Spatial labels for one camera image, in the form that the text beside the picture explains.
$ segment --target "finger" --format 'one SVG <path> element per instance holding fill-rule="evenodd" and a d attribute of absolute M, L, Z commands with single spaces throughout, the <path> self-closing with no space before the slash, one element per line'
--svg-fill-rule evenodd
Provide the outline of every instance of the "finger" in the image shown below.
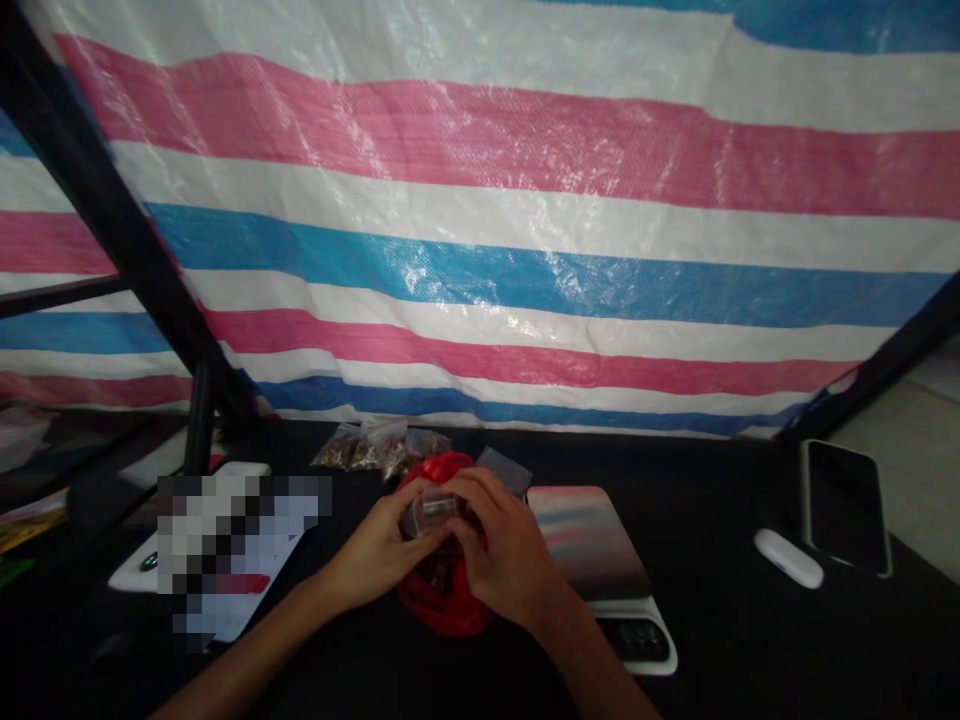
<path fill-rule="evenodd" d="M 409 485 L 404 485 L 403 489 L 399 492 L 391 495 L 390 504 L 393 506 L 392 510 L 396 514 L 397 519 L 400 519 L 400 516 L 403 515 L 407 507 L 409 507 L 410 503 L 413 502 L 414 498 L 417 497 L 421 491 L 434 486 L 435 484 L 426 478 L 417 478 L 416 480 L 412 480 Z"/>
<path fill-rule="evenodd" d="M 444 527 L 450 528 L 457 536 L 457 540 L 460 541 L 460 546 L 463 548 L 463 556 L 467 560 L 467 574 L 469 577 L 476 578 L 477 573 L 481 572 L 487 562 L 487 553 L 480 543 L 477 531 L 461 518 L 450 518 L 444 524 Z"/>
<path fill-rule="evenodd" d="M 439 527 L 436 530 L 432 530 L 425 535 L 421 535 L 418 538 L 413 540 L 408 540 L 403 543 L 403 553 L 404 557 L 408 561 L 410 567 L 413 567 L 418 562 L 423 560 L 427 555 L 432 553 L 438 547 L 443 545 L 443 541 L 450 537 L 450 533 L 453 532 L 448 527 Z"/>
<path fill-rule="evenodd" d="M 487 492 L 490 493 L 490 497 L 500 507 L 501 510 L 509 510 L 514 506 L 516 498 L 509 490 L 507 490 L 507 486 L 503 484 L 503 480 L 501 480 L 492 470 L 480 467 L 465 468 L 460 470 L 457 475 L 462 475 L 463 477 L 470 478 L 471 480 L 476 480 L 478 483 L 483 485 Z"/>
<path fill-rule="evenodd" d="M 499 527 L 503 511 L 493 502 L 486 488 L 476 480 L 455 476 L 453 480 L 444 483 L 443 489 L 466 500 L 483 523 L 484 530 L 489 534 Z"/>

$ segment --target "person's left hand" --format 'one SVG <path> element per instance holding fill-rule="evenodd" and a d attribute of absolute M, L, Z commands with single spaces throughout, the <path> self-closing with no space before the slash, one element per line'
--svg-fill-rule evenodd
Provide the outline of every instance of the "person's left hand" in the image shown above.
<path fill-rule="evenodd" d="M 442 528 L 415 540 L 400 536 L 401 516 L 420 491 L 432 486 L 426 478 L 417 478 L 377 501 L 340 552 L 304 582 L 321 606 L 318 612 L 339 615 L 376 600 L 440 547 L 449 535 Z"/>

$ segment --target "black table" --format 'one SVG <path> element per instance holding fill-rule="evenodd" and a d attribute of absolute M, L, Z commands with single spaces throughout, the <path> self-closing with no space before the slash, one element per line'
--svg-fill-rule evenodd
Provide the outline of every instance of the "black table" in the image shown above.
<path fill-rule="evenodd" d="M 232 459 L 276 475 L 307 467 L 333 425 L 272 422 L 259 446 Z M 540 485 L 591 484 L 613 500 L 653 581 L 679 669 L 641 684 L 666 718 L 716 712 L 764 717 L 958 717 L 960 587 L 901 543 L 881 580 L 821 558 L 823 587 L 795 584 L 754 549 L 777 519 L 771 490 L 789 477 L 775 445 L 445 430 L 476 457 L 487 444 Z M 373 473 L 334 474 L 334 514 L 300 542 L 258 616 L 320 568 L 387 492 Z M 222 649 L 184 655 L 164 599 L 109 590 L 106 579 L 143 541 L 117 531 L 90 558 L 96 588 L 22 648 L 14 707 L 25 716 L 137 717 L 158 707 Z M 130 640 L 116 667 L 94 651 Z M 27 707 L 18 707 L 30 697 Z M 314 637 L 253 709 L 254 716 L 573 717 L 547 658 L 515 626 L 446 640 L 394 593 Z"/>

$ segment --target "phone screen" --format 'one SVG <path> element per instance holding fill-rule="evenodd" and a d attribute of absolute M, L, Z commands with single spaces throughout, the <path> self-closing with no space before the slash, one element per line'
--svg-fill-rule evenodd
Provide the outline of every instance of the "phone screen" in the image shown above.
<path fill-rule="evenodd" d="M 867 455 L 811 442 L 809 541 L 819 550 L 879 575 L 889 572 L 880 475 Z"/>

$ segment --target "pixelated area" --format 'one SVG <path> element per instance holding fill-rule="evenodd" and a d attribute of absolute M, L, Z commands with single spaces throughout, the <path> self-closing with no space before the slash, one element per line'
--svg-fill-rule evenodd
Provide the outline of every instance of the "pixelated area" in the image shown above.
<path fill-rule="evenodd" d="M 157 584 L 174 636 L 192 651 L 235 640 L 332 493 L 329 477 L 160 478 Z"/>

